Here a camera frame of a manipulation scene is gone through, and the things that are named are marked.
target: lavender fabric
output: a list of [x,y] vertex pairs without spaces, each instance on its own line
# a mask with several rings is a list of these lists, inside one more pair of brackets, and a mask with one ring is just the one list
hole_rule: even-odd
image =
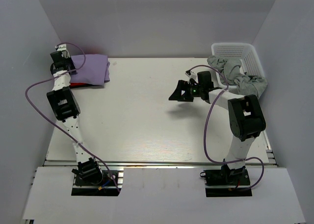
[[[76,67],[80,66],[84,60],[83,55],[71,56]],[[86,62],[82,69],[71,75],[71,83],[88,83],[103,86],[109,82],[108,56],[100,54],[86,55]]]

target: gray towel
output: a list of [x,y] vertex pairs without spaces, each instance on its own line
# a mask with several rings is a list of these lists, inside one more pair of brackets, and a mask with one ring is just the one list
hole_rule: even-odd
[[236,85],[238,93],[241,95],[254,94],[258,98],[264,92],[267,86],[267,80],[261,76],[249,76],[240,73],[241,61],[238,58],[225,58],[223,56],[213,55],[207,59],[212,67],[222,73],[229,85]]

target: white wall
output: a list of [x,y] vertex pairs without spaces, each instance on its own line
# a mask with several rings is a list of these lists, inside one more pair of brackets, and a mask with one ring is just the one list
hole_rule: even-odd
[[313,224],[314,0],[276,0],[253,44],[269,82],[262,97],[267,133]]
[[252,43],[274,1],[40,0],[62,41],[120,57],[207,57],[215,42]]
[[[20,223],[35,169],[45,159],[50,127],[27,103],[24,91],[50,76],[49,53],[59,42],[38,0],[0,0],[0,223]],[[52,116],[46,92],[31,91]]]

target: white basket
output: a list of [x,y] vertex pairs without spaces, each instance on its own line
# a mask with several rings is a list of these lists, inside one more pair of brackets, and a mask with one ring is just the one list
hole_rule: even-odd
[[[211,53],[224,57],[237,57],[241,60],[242,66],[240,72],[247,75],[258,75],[265,77],[259,57],[255,48],[251,44],[244,43],[215,43],[211,46]],[[216,73],[218,85],[221,88],[226,88],[226,85],[220,81],[219,74]],[[229,86],[230,92],[237,93],[236,86]]]

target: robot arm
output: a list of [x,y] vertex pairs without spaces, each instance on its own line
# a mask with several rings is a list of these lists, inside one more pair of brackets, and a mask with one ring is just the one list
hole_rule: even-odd
[[[88,149],[80,131],[79,105],[69,87],[71,76],[69,73],[65,74],[65,72],[75,69],[71,56],[66,49],[66,44],[56,47],[56,52],[51,53],[51,57],[53,59],[51,73],[54,77],[59,77],[54,80],[52,91],[47,93],[48,101],[57,120],[63,123],[71,136]],[[94,157],[90,156],[74,141],[73,147],[78,163],[78,169],[73,169],[73,173],[91,184],[100,184],[108,179]]]
[[[209,92],[209,101],[213,102],[221,89]],[[254,95],[243,96],[225,92],[216,102],[217,105],[229,111],[230,128],[233,138],[226,162],[242,159],[241,162],[228,164],[229,169],[238,170],[245,166],[245,159],[252,143],[266,123],[260,104]]]
[[[198,72],[198,82],[193,72],[187,71],[186,75],[189,81],[179,80],[169,100],[193,102],[194,97],[200,97],[207,103],[212,103],[223,91],[221,88],[214,88],[209,71]],[[222,166],[219,175],[223,174],[225,180],[232,183],[247,173],[245,159],[254,140],[265,130],[266,123],[255,95],[243,96],[225,92],[216,104],[229,111],[230,128],[233,133],[231,147],[224,161],[242,160]]]

